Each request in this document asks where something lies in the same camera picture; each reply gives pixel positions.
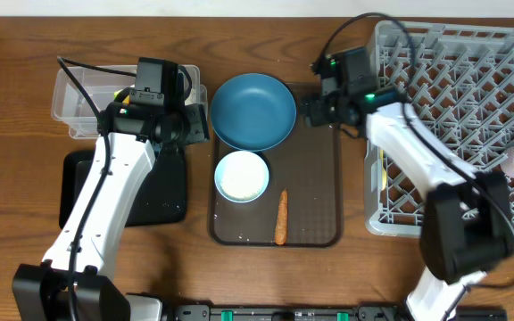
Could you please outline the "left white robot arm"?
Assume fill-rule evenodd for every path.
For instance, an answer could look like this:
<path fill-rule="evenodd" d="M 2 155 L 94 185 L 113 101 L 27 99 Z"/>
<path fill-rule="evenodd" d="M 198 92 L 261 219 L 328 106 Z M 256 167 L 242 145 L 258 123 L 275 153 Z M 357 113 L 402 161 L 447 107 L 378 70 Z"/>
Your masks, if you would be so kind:
<path fill-rule="evenodd" d="M 187 208 L 183 148 L 209 139 L 208 107 L 112 102 L 105 136 L 70 216 L 42 262 L 19 265 L 12 293 L 23 320 L 169 320 L 163 300 L 113 283 L 126 225 L 180 221 Z"/>

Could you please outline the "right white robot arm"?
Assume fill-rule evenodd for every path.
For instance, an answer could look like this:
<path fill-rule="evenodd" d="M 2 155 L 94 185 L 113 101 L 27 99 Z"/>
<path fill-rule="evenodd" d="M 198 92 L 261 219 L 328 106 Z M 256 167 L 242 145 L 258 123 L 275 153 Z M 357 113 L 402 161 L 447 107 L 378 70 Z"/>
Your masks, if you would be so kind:
<path fill-rule="evenodd" d="M 510 190 L 503 173 L 482 172 L 451 152 L 392 87 L 311 95 L 300 112 L 312 127 L 347 124 L 385 152 L 425 203 L 419 246 L 425 269 L 390 320 L 453 320 L 461 300 L 514 256 Z"/>

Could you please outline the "dark blue plate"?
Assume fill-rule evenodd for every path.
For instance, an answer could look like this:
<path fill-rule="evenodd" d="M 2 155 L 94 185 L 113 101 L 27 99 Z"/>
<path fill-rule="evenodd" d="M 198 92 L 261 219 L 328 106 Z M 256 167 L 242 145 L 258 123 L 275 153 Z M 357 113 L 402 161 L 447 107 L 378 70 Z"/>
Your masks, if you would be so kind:
<path fill-rule="evenodd" d="M 281 80 L 246 73 L 219 87 L 211 101 L 210 119 L 223 143 L 237 150 L 261 152 L 290 135 L 296 122 L 296 103 Z"/>

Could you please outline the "orange carrot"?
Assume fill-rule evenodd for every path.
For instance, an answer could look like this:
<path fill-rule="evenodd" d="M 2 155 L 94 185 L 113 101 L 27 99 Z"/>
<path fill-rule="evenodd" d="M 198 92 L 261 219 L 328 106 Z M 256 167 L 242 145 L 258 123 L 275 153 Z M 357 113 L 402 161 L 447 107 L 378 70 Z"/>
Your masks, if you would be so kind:
<path fill-rule="evenodd" d="M 284 189 L 279 198 L 278 216 L 275 228 L 275 244 L 284 245 L 288 230 L 288 191 Z"/>

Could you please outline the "yellow snack wrapper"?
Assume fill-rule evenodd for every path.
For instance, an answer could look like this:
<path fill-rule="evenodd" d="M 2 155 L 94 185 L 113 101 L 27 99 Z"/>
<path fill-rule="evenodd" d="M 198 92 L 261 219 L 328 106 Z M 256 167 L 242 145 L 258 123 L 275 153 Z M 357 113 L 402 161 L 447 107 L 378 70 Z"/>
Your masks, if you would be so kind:
<path fill-rule="evenodd" d="M 115 93 L 114 101 L 116 103 L 129 103 L 130 88 L 124 88 Z"/>

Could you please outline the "light blue rice bowl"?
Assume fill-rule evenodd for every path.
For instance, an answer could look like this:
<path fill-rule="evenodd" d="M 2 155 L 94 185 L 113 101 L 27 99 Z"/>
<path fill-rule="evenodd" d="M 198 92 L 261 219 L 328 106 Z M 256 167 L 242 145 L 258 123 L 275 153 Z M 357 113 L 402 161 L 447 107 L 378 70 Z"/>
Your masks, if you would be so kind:
<path fill-rule="evenodd" d="M 223 157 L 214 171 L 214 184 L 225 199 L 235 203 L 252 202 L 269 184 L 269 168 L 258 154 L 231 152 Z"/>

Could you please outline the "yellow plastic spoon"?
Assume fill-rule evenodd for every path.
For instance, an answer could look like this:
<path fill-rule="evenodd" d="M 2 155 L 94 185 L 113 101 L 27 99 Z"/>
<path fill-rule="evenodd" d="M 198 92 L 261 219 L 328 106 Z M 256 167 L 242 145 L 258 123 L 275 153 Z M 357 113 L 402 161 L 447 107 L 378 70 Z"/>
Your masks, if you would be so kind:
<path fill-rule="evenodd" d="M 381 166 L 381 186 L 380 186 L 380 191 L 384 191 L 387 187 L 387 172 L 386 172 L 386 167 L 385 167 L 385 161 L 384 161 L 384 151 L 383 150 L 380 150 L 379 151 L 379 162 L 380 162 L 380 166 Z"/>

